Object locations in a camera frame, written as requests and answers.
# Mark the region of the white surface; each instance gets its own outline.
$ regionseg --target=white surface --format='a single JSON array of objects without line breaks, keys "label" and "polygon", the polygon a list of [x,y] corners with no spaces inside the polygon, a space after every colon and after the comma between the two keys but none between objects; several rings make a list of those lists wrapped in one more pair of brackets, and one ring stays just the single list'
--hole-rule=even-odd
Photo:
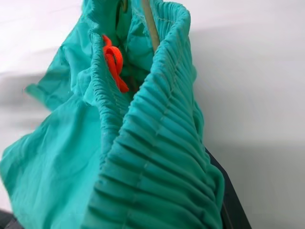
[{"label": "white surface", "polygon": [[[304,0],[178,2],[192,16],[207,148],[228,172],[254,229],[304,229]],[[19,92],[43,75],[79,6],[80,0],[1,3],[1,151],[48,114]],[[9,210],[2,187],[0,200]]]}]

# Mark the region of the gathered fabric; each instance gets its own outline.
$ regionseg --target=gathered fabric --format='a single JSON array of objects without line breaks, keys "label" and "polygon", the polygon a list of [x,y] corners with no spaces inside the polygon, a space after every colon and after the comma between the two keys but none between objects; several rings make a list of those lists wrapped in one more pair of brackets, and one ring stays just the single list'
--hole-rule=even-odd
[{"label": "gathered fabric", "polygon": [[118,11],[120,1],[84,0],[46,75],[25,89],[52,113],[0,161],[14,214],[25,229],[222,229],[224,178],[202,141],[190,13],[150,1],[154,53],[141,1]]}]

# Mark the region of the orange drawstring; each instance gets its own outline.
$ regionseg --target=orange drawstring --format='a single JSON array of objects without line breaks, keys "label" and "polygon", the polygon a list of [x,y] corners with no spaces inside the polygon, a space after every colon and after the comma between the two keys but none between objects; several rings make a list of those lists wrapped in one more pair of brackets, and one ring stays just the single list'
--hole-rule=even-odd
[{"label": "orange drawstring", "polygon": [[129,88],[127,84],[120,78],[120,73],[123,68],[123,57],[121,51],[117,47],[112,46],[111,40],[106,35],[103,35],[102,38],[105,42],[103,51],[109,71],[119,90],[122,93],[128,92]]}]

